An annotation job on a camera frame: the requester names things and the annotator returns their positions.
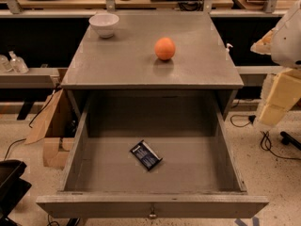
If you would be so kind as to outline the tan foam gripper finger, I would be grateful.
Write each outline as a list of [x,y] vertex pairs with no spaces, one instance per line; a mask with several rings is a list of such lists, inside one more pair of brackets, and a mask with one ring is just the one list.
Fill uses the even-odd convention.
[[265,126],[277,125],[300,99],[300,70],[287,69],[268,74],[262,85],[257,121]]

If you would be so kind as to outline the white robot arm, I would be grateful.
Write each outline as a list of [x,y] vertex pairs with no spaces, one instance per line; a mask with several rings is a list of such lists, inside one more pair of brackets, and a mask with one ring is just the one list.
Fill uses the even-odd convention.
[[250,51],[269,55],[284,67],[280,73],[267,75],[257,110],[258,123],[274,127],[301,99],[301,1],[297,0]]

